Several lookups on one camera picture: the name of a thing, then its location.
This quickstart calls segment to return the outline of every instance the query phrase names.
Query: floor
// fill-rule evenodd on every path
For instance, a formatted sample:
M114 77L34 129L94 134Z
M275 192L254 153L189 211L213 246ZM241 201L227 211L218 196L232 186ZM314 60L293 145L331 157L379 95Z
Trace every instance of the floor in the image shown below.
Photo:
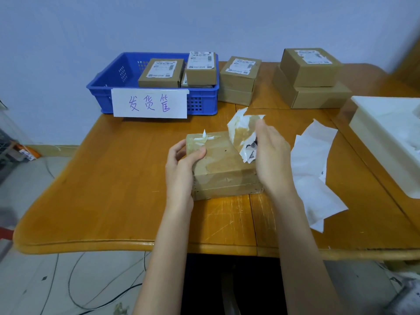
M45 157L20 164L0 185L0 226L13 226L69 158ZM0 240L0 307L4 315L78 315L108 303L143 281L150 254L112 251L24 255ZM374 261L325 263L352 314L380 314L399 286ZM130 315L141 286L92 311Z

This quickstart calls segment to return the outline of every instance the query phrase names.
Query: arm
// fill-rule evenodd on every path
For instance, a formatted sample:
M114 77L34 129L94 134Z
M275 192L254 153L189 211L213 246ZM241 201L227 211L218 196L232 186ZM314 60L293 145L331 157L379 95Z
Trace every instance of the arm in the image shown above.
M290 145L263 120L256 124L257 174L275 210L287 312L342 314L339 297L312 236L292 178Z
M153 246L150 266L133 315L170 315L181 312L182 290L188 246L192 166L204 157L205 148L184 159L185 140L169 149L166 163L166 207Z

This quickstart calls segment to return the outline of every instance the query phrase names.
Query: person's left hand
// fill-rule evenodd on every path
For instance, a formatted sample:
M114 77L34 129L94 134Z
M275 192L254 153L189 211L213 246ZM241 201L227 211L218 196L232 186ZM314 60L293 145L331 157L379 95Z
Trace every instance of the person's left hand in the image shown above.
M187 210L191 213L194 201L191 197L193 176L192 166L206 154L206 148L186 155L186 141L181 140L169 149L166 162L166 207L174 210Z

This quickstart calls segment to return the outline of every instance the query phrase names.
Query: white wall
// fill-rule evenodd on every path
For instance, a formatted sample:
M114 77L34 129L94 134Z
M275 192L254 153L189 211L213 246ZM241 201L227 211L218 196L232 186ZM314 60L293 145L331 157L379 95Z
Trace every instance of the white wall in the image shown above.
M121 52L280 61L285 47L323 47L391 72L420 34L419 9L420 0L2 0L0 99L24 143L79 144L100 115L85 86Z

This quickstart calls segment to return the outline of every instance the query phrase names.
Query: hand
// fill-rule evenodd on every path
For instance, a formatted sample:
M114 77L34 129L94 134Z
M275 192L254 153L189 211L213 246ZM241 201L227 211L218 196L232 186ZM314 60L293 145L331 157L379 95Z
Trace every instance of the hand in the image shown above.
M197 160L202 159L206 154L206 148L186 155L186 141L181 140L169 149L168 161L166 162L166 207L175 210L187 210L191 213L194 201L191 197L193 176L192 166Z
M271 197L295 190L290 165L290 145L263 119L255 124L257 133L257 175Z

